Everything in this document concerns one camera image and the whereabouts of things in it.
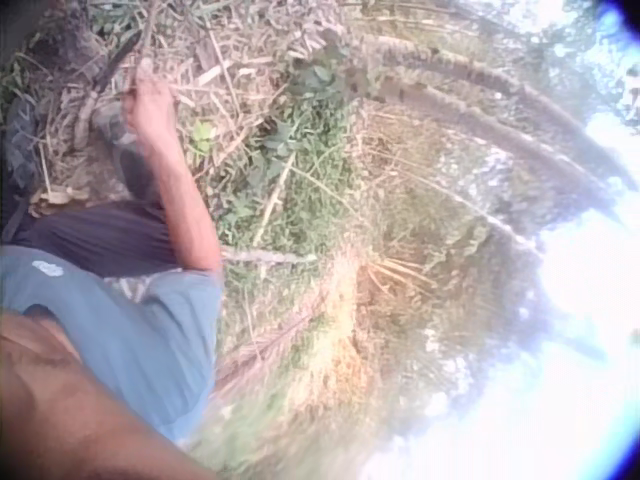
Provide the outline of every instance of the forearm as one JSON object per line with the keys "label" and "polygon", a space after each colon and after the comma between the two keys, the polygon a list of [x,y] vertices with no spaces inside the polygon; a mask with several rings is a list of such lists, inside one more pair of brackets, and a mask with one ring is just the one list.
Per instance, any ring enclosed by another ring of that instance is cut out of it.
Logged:
{"label": "forearm", "polygon": [[179,143],[167,143],[149,155],[178,261],[185,269],[221,272],[218,235]]}

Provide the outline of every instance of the leg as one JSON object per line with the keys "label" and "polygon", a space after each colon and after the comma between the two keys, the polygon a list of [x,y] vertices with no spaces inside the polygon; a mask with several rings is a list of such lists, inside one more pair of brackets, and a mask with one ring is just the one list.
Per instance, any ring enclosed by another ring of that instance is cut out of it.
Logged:
{"label": "leg", "polygon": [[101,277],[135,277],[179,267],[162,208],[136,200],[35,220],[12,243],[51,253]]}

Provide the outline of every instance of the dark blade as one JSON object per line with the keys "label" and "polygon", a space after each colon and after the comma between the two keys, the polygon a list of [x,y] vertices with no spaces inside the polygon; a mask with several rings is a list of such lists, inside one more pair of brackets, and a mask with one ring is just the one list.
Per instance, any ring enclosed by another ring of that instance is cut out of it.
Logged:
{"label": "dark blade", "polygon": [[104,70],[100,72],[100,74],[96,77],[93,82],[93,90],[98,93],[104,92],[104,89],[107,88],[111,78],[118,70],[118,67],[125,59],[127,55],[131,53],[131,51],[135,48],[135,46],[140,41],[140,37],[142,36],[142,31],[138,30],[134,33],[129,39],[120,47],[120,49],[116,52],[116,54],[107,62],[107,66],[104,67]]}

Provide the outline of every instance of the hand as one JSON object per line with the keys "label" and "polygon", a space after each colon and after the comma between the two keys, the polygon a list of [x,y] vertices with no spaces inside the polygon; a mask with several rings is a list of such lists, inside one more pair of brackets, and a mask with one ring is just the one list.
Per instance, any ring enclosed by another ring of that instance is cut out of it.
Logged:
{"label": "hand", "polygon": [[153,75],[150,63],[146,59],[140,63],[134,88],[124,99],[127,122],[149,153],[179,145],[173,95],[167,83]]}

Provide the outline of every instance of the bare skin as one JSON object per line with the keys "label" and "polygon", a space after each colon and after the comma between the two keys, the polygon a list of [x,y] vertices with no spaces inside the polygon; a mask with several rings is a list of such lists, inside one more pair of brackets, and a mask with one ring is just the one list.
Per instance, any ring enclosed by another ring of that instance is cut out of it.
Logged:
{"label": "bare skin", "polygon": [[[168,87],[142,71],[126,100],[156,178],[178,260],[222,274],[215,227],[184,162]],[[92,377],[62,329],[2,312],[1,478],[210,479]]]}

